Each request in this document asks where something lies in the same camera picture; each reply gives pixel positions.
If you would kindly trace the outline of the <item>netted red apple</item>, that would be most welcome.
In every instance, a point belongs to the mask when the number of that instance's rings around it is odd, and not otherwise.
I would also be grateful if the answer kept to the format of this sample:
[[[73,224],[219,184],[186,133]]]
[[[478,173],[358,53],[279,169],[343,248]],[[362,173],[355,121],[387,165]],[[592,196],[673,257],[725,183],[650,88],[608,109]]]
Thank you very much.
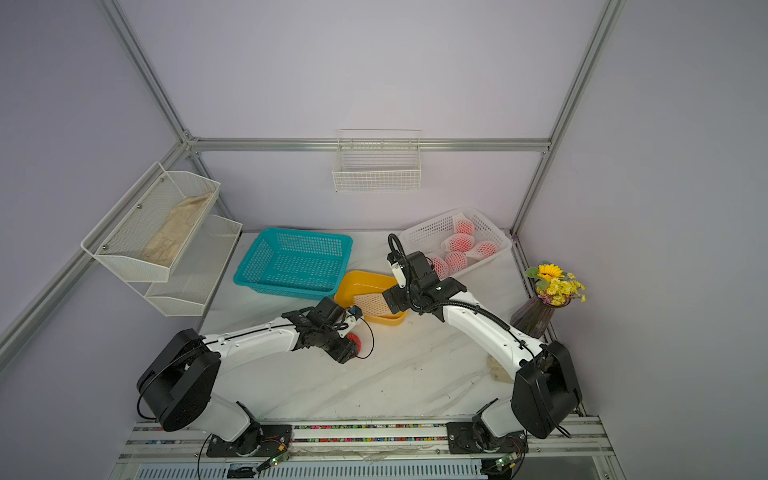
[[[430,255],[428,260],[440,280],[450,276],[450,267],[448,263],[439,255]]]
[[[360,351],[361,351],[361,347],[362,347],[362,343],[361,343],[360,338],[357,335],[353,334],[353,333],[348,334],[347,338],[350,339],[354,343],[355,348],[356,348],[356,353],[359,354]]]

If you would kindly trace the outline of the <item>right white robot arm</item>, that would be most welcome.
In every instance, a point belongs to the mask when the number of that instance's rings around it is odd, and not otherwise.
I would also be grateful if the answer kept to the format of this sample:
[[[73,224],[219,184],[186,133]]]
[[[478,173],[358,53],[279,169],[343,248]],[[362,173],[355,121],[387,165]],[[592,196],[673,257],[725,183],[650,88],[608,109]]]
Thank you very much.
[[[387,255],[397,285],[383,293],[394,313],[411,310],[431,315],[462,332],[512,377],[506,402],[493,401],[479,413],[482,428],[495,438],[527,432],[545,439],[565,432],[561,422],[582,401],[569,350],[558,341],[545,343],[514,328],[485,308],[453,277],[441,279],[421,252]]]

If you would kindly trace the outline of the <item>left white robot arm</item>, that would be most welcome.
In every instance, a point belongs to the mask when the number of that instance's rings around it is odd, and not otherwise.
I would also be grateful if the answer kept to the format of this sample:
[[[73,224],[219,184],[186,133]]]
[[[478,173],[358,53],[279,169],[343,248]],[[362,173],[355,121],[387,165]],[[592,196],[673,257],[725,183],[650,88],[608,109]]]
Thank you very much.
[[[345,308],[326,297],[314,307],[233,333],[182,330],[137,380],[137,403],[145,404],[165,431],[205,431],[229,444],[236,455],[252,456],[267,435],[242,402],[214,392],[219,377],[267,356],[311,348],[344,364],[359,354],[352,330],[363,319],[360,307]]]

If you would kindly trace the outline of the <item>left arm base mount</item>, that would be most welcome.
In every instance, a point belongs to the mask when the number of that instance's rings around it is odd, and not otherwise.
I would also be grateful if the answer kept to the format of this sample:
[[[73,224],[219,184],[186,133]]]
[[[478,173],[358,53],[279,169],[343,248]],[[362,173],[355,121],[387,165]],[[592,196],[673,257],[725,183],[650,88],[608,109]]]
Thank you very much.
[[[245,405],[241,402],[237,402],[237,405],[248,416],[249,426],[241,436],[232,442],[224,441],[214,435],[208,443],[207,457],[272,458],[288,452],[293,436],[291,425],[262,424],[256,420]]]

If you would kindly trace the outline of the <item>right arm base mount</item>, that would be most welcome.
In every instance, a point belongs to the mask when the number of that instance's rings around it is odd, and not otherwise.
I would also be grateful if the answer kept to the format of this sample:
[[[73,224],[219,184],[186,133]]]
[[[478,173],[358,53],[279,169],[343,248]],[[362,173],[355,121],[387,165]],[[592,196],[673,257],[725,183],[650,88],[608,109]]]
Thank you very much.
[[[509,400],[493,401],[470,421],[446,424],[451,454],[522,453],[526,432],[512,412]]]

